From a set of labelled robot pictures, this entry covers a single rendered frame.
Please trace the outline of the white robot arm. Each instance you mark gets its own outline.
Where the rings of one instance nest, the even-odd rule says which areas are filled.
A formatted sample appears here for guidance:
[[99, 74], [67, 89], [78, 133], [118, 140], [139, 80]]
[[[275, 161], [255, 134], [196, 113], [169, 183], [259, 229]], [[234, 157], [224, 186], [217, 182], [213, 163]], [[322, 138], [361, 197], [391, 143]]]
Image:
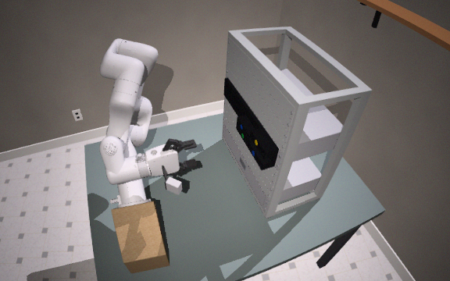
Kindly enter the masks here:
[[142, 181], [149, 177], [145, 154], [137, 154], [135, 148], [142, 146], [148, 135], [152, 104], [141, 93], [157, 58], [158, 51], [152, 46], [117, 38], [100, 65], [101, 76], [115, 80], [107, 135], [99, 151], [109, 183], [118, 186], [117, 199], [110, 200], [119, 203], [117, 208], [151, 201], [146, 200]]

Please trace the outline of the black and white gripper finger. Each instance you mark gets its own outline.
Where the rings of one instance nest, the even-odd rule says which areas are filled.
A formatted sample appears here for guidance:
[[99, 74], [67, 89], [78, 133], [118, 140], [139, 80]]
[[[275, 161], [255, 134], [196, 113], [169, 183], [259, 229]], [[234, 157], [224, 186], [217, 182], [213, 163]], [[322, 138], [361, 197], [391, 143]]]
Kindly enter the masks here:
[[178, 174], [181, 174], [183, 171], [185, 171], [186, 169], [190, 169], [190, 168], [194, 168], [197, 167], [197, 162], [195, 161], [195, 159], [191, 159], [191, 160], [187, 160], [183, 162], [180, 162], [180, 169], [178, 172], [175, 173], [171, 173], [172, 176], [177, 176]]
[[[172, 148], [170, 148], [170, 146], [174, 144], [174, 146], [172, 146]], [[180, 151], [187, 150], [187, 149], [192, 149], [192, 148], [196, 148], [197, 145], [195, 143], [195, 140], [187, 140], [187, 141], [183, 141], [182, 140], [174, 140], [174, 139], [168, 139], [168, 141], [166, 142], [164, 148], [162, 151], [168, 151], [169, 148], [170, 150], [174, 150], [177, 151], [178, 153]]]

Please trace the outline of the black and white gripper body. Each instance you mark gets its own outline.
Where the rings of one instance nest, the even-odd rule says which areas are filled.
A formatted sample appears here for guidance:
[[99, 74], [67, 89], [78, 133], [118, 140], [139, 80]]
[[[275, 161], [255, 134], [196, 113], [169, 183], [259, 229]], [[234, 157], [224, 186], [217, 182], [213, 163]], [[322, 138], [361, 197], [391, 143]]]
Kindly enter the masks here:
[[166, 175], [178, 172], [180, 169], [178, 152], [170, 146], [168, 151], [163, 151], [165, 144], [149, 149], [145, 152], [145, 160], [148, 167], [149, 176], [162, 176], [162, 165], [166, 170]]

